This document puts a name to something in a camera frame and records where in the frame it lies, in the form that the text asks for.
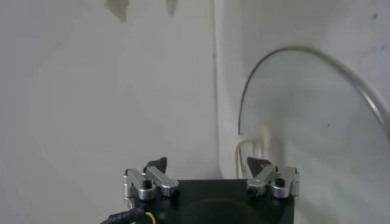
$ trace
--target yellow wire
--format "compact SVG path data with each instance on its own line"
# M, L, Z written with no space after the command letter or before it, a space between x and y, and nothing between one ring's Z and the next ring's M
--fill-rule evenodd
M153 224L156 224L156 218L154 217L154 215L153 215L152 213L150 213L150 212L145 212L145 214L146 214L147 216L149 216L149 217L152 219L152 223L153 223Z

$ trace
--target white wall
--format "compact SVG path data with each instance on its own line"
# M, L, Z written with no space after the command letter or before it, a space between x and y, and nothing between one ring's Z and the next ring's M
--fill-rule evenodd
M210 1L0 3L2 223L99 223L121 174L167 156L219 178Z

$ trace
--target dark stain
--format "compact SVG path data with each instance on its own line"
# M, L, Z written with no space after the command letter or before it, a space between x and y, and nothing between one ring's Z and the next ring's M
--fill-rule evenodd
M376 13L374 13L374 14L372 14L371 15L371 19L377 19L378 18L378 13L376 12Z

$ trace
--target black screw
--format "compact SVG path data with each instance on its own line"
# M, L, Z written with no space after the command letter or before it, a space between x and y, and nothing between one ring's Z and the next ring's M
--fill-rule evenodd
M284 187L285 186L285 181L283 179L281 179L281 178L278 178L278 179L275 180L275 185L277 187Z
M150 189L150 188L152 188L152 182L150 180L144 180L142 182L142 188L143 189Z
M257 189L254 188L254 187L250 187L250 188L248 188L248 190L247 190L247 194L248 194L248 196L250 196L250 197L254 197L254 196L257 195Z

